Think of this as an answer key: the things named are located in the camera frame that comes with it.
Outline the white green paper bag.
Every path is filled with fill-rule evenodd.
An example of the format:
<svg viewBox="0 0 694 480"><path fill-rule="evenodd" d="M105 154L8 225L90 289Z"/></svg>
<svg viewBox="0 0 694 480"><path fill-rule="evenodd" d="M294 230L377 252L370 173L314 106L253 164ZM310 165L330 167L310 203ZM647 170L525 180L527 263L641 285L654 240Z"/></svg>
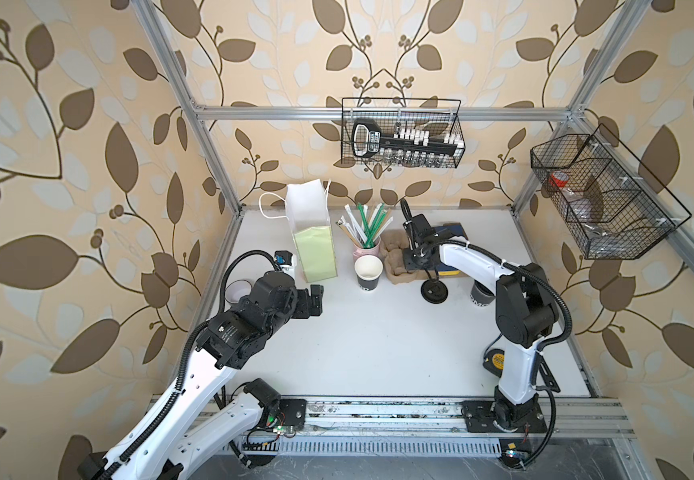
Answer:
<svg viewBox="0 0 694 480"><path fill-rule="evenodd" d="M282 215L265 212L262 200L266 195L284 201L285 212ZM298 262L308 283L338 276L327 190L321 180L289 185L285 197L265 192L260 196L258 206L264 218L285 218L288 221Z"/></svg>

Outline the black paper coffee cup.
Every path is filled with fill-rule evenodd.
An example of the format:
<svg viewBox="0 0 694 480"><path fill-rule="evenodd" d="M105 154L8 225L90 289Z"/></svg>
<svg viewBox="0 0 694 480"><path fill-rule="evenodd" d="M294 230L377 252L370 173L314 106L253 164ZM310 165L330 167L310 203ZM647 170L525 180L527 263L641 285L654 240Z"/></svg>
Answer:
<svg viewBox="0 0 694 480"><path fill-rule="evenodd" d="M495 300L495 294L478 281L473 283L470 292L471 300L480 307L487 307Z"/></svg>

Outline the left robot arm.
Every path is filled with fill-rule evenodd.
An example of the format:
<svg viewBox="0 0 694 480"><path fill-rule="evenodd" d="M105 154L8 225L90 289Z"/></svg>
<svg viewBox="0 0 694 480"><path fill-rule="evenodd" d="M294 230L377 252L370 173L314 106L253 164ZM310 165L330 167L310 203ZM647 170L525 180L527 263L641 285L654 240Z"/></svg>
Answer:
<svg viewBox="0 0 694 480"><path fill-rule="evenodd" d="M249 294L226 304L233 270L259 256L271 270L258 278ZM193 424L245 364L292 319L318 317L324 288L300 289L277 257L250 250L226 268L219 289L219 311L186 340L177 374L167 391L143 419L107 452L93 452L79 465L83 479L186 479L238 436L266 429L276 417L280 394L256 379L199 427Z"/></svg>

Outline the brown pulp cup carrier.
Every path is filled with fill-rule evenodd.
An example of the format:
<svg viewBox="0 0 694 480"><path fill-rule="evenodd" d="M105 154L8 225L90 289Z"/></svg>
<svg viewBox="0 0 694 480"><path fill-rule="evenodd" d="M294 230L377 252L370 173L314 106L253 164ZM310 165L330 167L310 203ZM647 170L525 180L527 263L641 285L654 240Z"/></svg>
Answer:
<svg viewBox="0 0 694 480"><path fill-rule="evenodd" d="M429 279L429 275L423 270L406 269L403 251L409 246L408 236L403 230L390 229L381 235L380 255L383 257L386 275L394 285Z"/></svg>

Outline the black plastic cup lid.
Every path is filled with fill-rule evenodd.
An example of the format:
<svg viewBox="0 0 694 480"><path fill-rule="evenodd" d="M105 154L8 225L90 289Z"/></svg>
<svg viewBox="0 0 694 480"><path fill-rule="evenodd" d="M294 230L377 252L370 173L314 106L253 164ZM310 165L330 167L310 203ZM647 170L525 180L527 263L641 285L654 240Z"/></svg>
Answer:
<svg viewBox="0 0 694 480"><path fill-rule="evenodd" d="M447 286L438 279L428 279L421 285L422 297L431 304L442 304L449 295Z"/></svg>

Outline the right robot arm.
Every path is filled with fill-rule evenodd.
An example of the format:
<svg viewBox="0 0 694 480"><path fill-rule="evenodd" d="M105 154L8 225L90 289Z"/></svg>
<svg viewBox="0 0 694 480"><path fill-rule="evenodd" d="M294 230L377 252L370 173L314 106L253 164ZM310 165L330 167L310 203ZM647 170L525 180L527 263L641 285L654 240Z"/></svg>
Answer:
<svg viewBox="0 0 694 480"><path fill-rule="evenodd" d="M496 326L510 345L504 349L502 376L494 393L494 412L503 428L526 416L538 400L536 385L543 350L565 342L573 329L570 310L536 263L512 264L448 230L434 229L426 216L414 215L400 201L409 247L408 271L453 267L474 280L484 295L478 303L495 305Z"/></svg>

